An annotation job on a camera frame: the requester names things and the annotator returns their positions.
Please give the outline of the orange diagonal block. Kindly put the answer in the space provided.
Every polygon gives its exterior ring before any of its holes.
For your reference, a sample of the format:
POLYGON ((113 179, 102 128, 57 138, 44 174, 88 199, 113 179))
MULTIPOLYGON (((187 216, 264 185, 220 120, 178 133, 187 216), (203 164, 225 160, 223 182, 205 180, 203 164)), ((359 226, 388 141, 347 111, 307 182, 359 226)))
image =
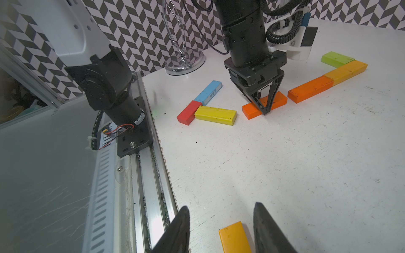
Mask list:
MULTIPOLYGON (((278 91, 275 95, 271 110, 286 105, 287 101, 288 101, 287 97, 278 91)), ((248 120, 262 115, 262 112, 253 103, 249 103, 242 106, 242 112, 244 113, 245 117, 247 117, 248 120)))

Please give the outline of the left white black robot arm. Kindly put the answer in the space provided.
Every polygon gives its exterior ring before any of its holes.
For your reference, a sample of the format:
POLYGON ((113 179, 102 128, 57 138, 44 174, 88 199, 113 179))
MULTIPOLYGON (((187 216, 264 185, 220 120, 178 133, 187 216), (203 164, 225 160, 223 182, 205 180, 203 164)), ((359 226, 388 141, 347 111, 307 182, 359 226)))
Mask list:
MULTIPOLYGON (((310 48, 317 28, 310 27, 309 1, 289 1, 270 10, 266 1, 212 1, 193 6, 217 8, 231 80, 262 114, 274 104, 295 42, 310 48)), ((82 1, 22 1, 65 64, 67 73, 85 92, 89 105, 124 129, 118 155, 124 157, 150 144, 144 102, 129 94, 134 80, 119 48, 93 22, 82 1)))

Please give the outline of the blue small block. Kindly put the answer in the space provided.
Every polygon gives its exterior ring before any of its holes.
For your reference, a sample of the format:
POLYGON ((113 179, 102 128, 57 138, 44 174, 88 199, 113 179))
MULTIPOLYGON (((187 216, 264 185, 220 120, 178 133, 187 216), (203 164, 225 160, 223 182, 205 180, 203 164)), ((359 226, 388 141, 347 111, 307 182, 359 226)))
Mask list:
POLYGON ((206 106, 222 87, 220 81, 212 81, 194 100, 206 106))

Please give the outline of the yellow-orange block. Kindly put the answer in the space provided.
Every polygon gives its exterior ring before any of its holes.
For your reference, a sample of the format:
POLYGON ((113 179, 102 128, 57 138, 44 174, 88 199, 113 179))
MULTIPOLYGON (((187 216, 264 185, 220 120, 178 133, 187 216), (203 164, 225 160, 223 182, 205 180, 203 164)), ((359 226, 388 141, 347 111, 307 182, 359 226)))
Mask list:
POLYGON ((367 63, 354 60, 341 67, 336 68, 333 71, 324 74, 324 76, 333 80, 333 86, 336 86, 364 72, 367 69, 367 67, 368 67, 367 63))
POLYGON ((241 221, 221 229, 219 236, 224 253, 252 252, 241 221))

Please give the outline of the yellow-orange bottom block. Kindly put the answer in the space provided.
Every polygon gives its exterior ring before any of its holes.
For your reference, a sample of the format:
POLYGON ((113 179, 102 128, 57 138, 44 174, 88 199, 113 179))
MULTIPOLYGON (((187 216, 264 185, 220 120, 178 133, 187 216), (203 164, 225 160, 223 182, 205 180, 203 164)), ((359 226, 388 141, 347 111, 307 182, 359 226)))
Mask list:
POLYGON ((241 221, 221 229, 219 236, 224 253, 252 252, 241 221))

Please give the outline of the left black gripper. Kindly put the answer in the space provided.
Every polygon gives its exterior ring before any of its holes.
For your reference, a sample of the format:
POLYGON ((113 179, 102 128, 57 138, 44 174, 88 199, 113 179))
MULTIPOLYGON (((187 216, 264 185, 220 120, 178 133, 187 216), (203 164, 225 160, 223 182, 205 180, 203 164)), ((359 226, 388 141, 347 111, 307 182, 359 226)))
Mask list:
POLYGON ((272 110, 274 99, 281 82, 284 71, 281 69, 287 64, 287 55, 283 51, 275 51, 265 59, 244 67, 235 67, 232 59, 224 61, 231 81, 240 92, 256 106, 263 115, 272 110), (262 89, 270 86, 267 102, 261 102, 262 89))

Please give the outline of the light green small block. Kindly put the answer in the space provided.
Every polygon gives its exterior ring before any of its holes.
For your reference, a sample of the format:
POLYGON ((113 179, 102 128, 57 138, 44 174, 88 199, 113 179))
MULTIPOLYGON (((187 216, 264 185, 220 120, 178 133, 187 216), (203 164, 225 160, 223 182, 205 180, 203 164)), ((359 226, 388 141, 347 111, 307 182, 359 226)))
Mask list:
POLYGON ((339 53, 336 53, 336 52, 333 52, 333 51, 328 52, 328 53, 324 54, 321 57, 321 62, 322 63, 325 63, 325 64, 327 64, 329 66, 333 66, 335 68, 339 68, 339 67, 341 67, 343 65, 346 65, 346 64, 348 64, 348 63, 350 63, 350 62, 352 62, 354 60, 355 60, 354 58, 351 58, 351 57, 348 57, 346 55, 339 54, 339 53))

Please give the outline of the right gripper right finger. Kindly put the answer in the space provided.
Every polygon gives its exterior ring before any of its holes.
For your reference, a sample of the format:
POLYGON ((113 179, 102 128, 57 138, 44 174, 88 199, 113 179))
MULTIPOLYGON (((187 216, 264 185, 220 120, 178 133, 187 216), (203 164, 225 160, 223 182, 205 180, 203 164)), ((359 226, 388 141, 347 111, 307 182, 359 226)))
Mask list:
POLYGON ((255 203, 253 221, 257 253, 297 253, 261 202, 255 203))

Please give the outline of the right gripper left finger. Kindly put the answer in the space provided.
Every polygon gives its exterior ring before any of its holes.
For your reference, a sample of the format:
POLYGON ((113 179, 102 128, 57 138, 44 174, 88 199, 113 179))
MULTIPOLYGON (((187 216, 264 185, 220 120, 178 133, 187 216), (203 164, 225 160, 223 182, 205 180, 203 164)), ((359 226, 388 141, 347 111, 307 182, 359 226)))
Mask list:
POLYGON ((188 253, 190 240, 190 213, 183 206, 161 236, 152 253, 188 253))

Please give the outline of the yellow-green long block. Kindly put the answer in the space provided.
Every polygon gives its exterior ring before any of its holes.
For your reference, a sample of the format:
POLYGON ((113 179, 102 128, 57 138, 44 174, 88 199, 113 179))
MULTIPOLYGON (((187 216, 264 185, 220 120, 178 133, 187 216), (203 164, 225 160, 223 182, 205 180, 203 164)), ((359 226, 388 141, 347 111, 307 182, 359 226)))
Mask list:
POLYGON ((201 105, 195 112, 195 118, 225 125, 234 125, 237 111, 201 105))

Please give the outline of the red small block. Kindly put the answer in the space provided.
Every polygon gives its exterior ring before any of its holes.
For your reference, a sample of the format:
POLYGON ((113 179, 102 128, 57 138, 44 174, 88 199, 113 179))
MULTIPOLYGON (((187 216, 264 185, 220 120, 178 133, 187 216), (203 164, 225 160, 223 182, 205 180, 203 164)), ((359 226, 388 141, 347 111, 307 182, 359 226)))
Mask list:
POLYGON ((189 105, 187 105, 182 112, 177 116, 179 123, 184 125, 190 125, 195 119, 195 112, 198 108, 202 106, 201 102, 193 100, 189 105))

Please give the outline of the orange vertical block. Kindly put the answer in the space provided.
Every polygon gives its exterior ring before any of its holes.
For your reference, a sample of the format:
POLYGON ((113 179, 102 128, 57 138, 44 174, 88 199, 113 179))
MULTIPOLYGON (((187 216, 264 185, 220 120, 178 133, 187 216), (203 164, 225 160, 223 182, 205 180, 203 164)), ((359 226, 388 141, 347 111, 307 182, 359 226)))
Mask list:
POLYGON ((317 79, 311 80, 310 82, 289 90, 288 98, 294 103, 300 103, 330 89, 333 87, 333 84, 334 81, 332 79, 323 75, 317 79))

